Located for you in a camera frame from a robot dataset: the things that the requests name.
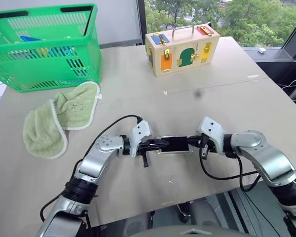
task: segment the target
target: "table surface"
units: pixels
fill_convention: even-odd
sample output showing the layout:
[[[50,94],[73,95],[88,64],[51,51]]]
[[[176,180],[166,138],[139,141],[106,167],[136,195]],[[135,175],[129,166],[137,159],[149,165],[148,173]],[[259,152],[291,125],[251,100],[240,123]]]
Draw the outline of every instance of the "table surface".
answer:
[[[127,114],[147,120],[154,136],[194,135],[209,116],[228,132],[255,129],[280,148],[296,167],[296,105],[255,64],[233,38],[220,38],[211,64],[154,77],[144,46],[102,50],[103,73],[91,126],[66,135],[69,146],[57,159],[29,155],[22,141],[26,114],[59,91],[18,93],[7,88],[0,101],[0,237],[32,237],[41,225],[40,208],[63,190],[74,163],[111,122]],[[106,134],[129,134],[127,118]],[[113,159],[89,211],[93,225],[105,224],[188,200],[237,188],[239,180],[205,176],[197,152],[191,155],[148,153]],[[253,166],[244,158],[244,171]],[[217,176],[238,174],[237,161],[209,154],[205,164]],[[256,175],[244,178],[244,184]]]

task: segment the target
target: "window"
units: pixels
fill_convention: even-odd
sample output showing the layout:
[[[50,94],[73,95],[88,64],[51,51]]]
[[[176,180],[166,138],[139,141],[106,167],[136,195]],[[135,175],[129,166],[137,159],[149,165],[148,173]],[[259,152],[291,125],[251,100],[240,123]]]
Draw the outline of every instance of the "window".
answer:
[[[243,47],[282,46],[296,26],[296,0],[145,0],[147,32],[211,22]]]

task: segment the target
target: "green door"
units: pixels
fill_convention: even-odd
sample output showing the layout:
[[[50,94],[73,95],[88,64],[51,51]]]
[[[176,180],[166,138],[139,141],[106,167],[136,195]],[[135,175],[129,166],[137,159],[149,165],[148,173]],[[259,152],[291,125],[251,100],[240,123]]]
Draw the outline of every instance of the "green door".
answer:
[[[180,54],[180,65],[179,67],[184,67],[187,65],[192,64],[193,60],[191,61],[191,55],[194,53],[193,48],[187,48],[182,51]]]

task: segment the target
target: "towel trim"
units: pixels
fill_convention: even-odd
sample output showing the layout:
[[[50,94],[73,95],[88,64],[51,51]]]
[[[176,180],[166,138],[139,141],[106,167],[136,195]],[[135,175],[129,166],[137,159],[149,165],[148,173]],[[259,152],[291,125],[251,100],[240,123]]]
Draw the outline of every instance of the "towel trim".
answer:
[[[95,94],[94,96],[94,103],[93,103],[93,106],[92,106],[92,111],[91,111],[91,115],[90,115],[90,119],[89,119],[89,122],[85,125],[85,126],[82,126],[82,127],[63,127],[64,130],[68,130],[68,131],[77,131],[77,130],[82,130],[82,129],[85,129],[87,128],[88,126],[91,125],[92,121],[93,121],[93,117],[94,117],[94,112],[95,112],[95,107],[98,103],[98,94],[100,93],[100,87],[98,84],[96,84],[95,82],[93,81],[86,81],[82,84],[80,84],[79,86],[82,86],[84,84],[94,84],[97,86],[97,93]]]
[[[62,156],[66,150],[67,150],[67,147],[68,147],[68,140],[67,140],[67,137],[65,135],[65,132],[63,131],[63,129],[61,128],[61,125],[58,121],[58,118],[57,118],[57,114],[56,114],[56,109],[55,109],[55,103],[54,103],[54,100],[53,99],[50,99],[49,100],[49,103],[50,103],[50,108],[51,108],[51,112],[52,112],[52,115],[53,115],[53,118],[54,118],[54,121],[55,121],[55,124],[58,128],[58,131],[64,141],[64,147],[63,149],[60,151],[60,153],[58,153],[57,155],[53,156],[53,157],[45,157],[46,159],[55,159],[55,158],[58,158],[60,156]]]

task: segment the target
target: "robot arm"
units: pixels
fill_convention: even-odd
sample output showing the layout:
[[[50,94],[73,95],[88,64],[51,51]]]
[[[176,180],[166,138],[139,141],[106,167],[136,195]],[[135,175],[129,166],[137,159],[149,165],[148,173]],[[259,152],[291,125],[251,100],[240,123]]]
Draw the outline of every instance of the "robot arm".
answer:
[[[270,145],[258,131],[227,134],[209,117],[204,118],[198,132],[201,133],[198,147],[202,149],[202,158],[206,158],[210,151],[250,160],[287,213],[284,221],[289,229],[296,229],[296,170],[280,150]]]
[[[134,127],[129,139],[126,136],[103,136],[97,139],[88,155],[78,165],[73,178],[67,182],[37,236],[85,236],[85,224],[81,218],[87,213],[110,160],[120,154],[132,157],[142,155],[144,167],[147,167],[146,151],[158,150],[168,145],[157,139],[142,142],[150,135],[149,124],[143,120]]]

